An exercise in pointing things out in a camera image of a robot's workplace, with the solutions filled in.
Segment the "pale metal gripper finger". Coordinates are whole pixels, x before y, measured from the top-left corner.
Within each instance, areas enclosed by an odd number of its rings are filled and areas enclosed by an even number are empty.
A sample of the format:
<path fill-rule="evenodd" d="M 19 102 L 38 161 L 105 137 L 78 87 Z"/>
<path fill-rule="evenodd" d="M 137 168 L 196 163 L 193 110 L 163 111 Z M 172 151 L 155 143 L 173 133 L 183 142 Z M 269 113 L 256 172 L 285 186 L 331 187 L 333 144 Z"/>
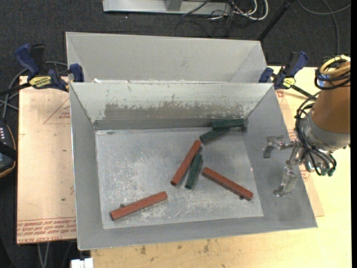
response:
<path fill-rule="evenodd" d="M 281 150 L 285 147 L 284 137 L 280 136 L 268 136 L 266 138 L 267 144 L 263 150 L 263 158 L 269 159 L 274 149 Z"/>
<path fill-rule="evenodd" d="M 282 180 L 279 187 L 273 191 L 277 197 L 282 197 L 291 193 L 298 181 L 299 174 L 292 167 L 285 167 L 282 175 Z"/>

